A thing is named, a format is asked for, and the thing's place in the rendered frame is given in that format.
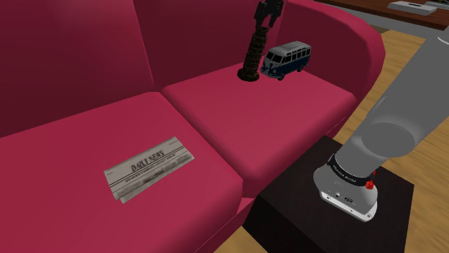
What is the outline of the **red sofa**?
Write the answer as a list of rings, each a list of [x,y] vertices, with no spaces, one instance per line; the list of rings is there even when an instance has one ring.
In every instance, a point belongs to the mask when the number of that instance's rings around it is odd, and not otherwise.
[[[0,253],[212,253],[370,91],[238,78],[259,0],[0,0]],[[104,171],[194,159],[126,203]]]

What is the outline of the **brown wooden table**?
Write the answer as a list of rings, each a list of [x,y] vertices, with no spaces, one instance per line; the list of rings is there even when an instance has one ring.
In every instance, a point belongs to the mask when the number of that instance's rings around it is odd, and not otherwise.
[[[315,0],[318,2],[331,4],[346,9],[352,9],[368,14],[374,14],[380,17],[386,17],[412,24],[418,24],[424,27],[444,30],[449,26],[449,10],[437,9],[435,12],[422,16],[411,14],[405,11],[388,9],[387,6],[394,1],[408,1],[423,4],[427,0]]]

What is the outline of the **flat grey box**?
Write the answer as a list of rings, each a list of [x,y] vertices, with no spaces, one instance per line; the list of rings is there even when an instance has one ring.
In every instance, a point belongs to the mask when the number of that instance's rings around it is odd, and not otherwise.
[[[408,12],[412,14],[418,14],[422,16],[428,16],[429,14],[435,12],[437,7],[428,6],[424,4],[416,4],[407,1],[395,1],[391,2],[387,6],[388,9],[394,9],[402,12]]]

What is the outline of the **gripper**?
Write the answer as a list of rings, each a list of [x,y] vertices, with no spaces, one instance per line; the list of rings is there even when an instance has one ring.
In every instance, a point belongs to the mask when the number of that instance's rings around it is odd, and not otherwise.
[[[261,26],[264,19],[270,14],[268,26],[272,28],[276,20],[281,15],[284,0],[263,0],[260,1],[254,15],[255,25]]]

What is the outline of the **folded grey newspaper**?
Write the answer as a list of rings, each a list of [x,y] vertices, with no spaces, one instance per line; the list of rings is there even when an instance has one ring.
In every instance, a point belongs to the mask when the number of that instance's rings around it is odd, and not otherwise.
[[[105,170],[104,175],[114,198],[126,203],[193,159],[182,143],[172,137]]]

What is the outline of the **dark leaning tower figurine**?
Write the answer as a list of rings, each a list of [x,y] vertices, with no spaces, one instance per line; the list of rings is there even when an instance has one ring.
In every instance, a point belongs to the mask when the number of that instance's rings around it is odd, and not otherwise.
[[[268,40],[268,31],[267,27],[255,29],[243,66],[237,72],[238,78],[242,81],[253,82],[259,79],[258,66]]]

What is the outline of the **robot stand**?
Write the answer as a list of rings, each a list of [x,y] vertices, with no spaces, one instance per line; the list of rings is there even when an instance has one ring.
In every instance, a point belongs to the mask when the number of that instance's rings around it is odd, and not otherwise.
[[[322,137],[257,196],[243,227],[268,253],[404,253],[412,183],[378,168],[368,222],[320,198],[313,173],[340,146]]]

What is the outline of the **blue and white toy van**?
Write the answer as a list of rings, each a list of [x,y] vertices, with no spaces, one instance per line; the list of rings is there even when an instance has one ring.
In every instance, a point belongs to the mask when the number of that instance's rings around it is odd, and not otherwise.
[[[293,41],[272,47],[263,58],[260,72],[269,78],[282,81],[285,75],[301,72],[308,66],[312,47],[300,41]]]

